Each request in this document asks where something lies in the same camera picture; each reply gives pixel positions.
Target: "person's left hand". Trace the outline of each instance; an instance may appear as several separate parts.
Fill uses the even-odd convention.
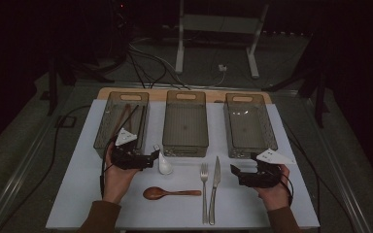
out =
[[[113,144],[108,147],[108,152],[106,154],[106,167],[108,168],[111,162],[111,152]],[[123,170],[119,167],[113,165],[105,172],[105,189],[103,201],[112,202],[119,204],[122,197],[128,190],[131,181],[139,169],[127,169]]]

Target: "brown sleeve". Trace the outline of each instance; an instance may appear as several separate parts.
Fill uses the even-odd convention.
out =
[[[268,218],[274,233],[301,232],[289,207],[268,212]]]
[[[89,214],[78,230],[80,233],[88,232],[114,232],[120,206],[106,201],[94,201]]]

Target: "human hand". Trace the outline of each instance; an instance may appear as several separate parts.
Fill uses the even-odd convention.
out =
[[[289,169],[284,164],[280,165],[280,168],[283,174],[281,181],[288,185]],[[288,206],[288,191],[281,183],[273,187],[254,187],[254,189],[258,192],[258,196],[262,199],[267,211],[274,211]]]
[[[105,158],[107,171],[105,172],[105,190],[102,200],[119,204],[139,169],[123,170],[112,165],[111,153],[113,147],[114,144],[110,144]]]

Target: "silver fork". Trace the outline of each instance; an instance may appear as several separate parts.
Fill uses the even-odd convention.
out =
[[[203,183],[202,187],[202,201],[203,201],[203,209],[202,209],[202,223],[208,223],[208,214],[207,214],[207,188],[205,182],[208,181],[208,164],[202,163],[201,165],[201,181]]]

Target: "dark floor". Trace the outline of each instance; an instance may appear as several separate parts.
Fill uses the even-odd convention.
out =
[[[211,86],[260,90],[290,77],[308,41],[308,38],[303,37],[262,35],[255,53],[259,80],[250,77],[244,51],[245,43],[242,41],[233,40],[205,47],[201,43],[208,43],[208,40],[186,43],[185,71],[178,79],[193,88]],[[176,40],[167,39],[157,43],[141,39],[135,41],[132,46],[134,50],[142,50],[175,64]],[[156,61],[135,55],[134,58],[153,79],[162,74],[162,66]],[[141,86],[129,62],[106,76],[116,81],[110,86]],[[223,81],[223,73],[217,70],[219,64],[227,66]],[[169,83],[176,83],[174,79],[167,74],[156,87],[171,87]],[[146,78],[143,78],[143,82],[149,83]],[[301,84],[302,82],[292,83],[270,95],[283,121],[288,124],[288,137],[299,140],[318,174],[327,184],[328,188],[323,183],[320,184],[319,195],[313,168],[301,151],[292,145],[316,212],[321,216],[321,232],[373,232],[373,170],[349,123],[338,108],[331,90],[328,89],[325,93],[325,105],[329,112],[323,114],[324,129],[319,129],[312,117],[314,98],[302,99],[296,95]],[[20,176],[14,189],[9,190],[13,195],[0,196],[0,225],[46,173],[51,164],[53,143],[56,139],[55,160],[47,178],[9,218],[2,232],[64,232],[46,229],[45,225],[85,123],[88,108],[76,110],[71,114],[77,118],[73,128],[61,128],[56,132],[53,126],[57,116],[90,105],[99,89],[105,86],[86,77],[81,77],[75,86],[61,85],[58,108],[54,117],[49,117],[49,103],[39,99],[47,89],[48,76],[43,76],[36,85],[36,96],[0,136],[0,194],[8,193],[4,192],[4,187],[18,171],[17,165],[22,159],[29,156],[31,160],[29,169],[22,173],[24,176]],[[2,203],[5,197],[15,198],[8,198],[8,203]],[[271,230],[259,229],[254,232]]]

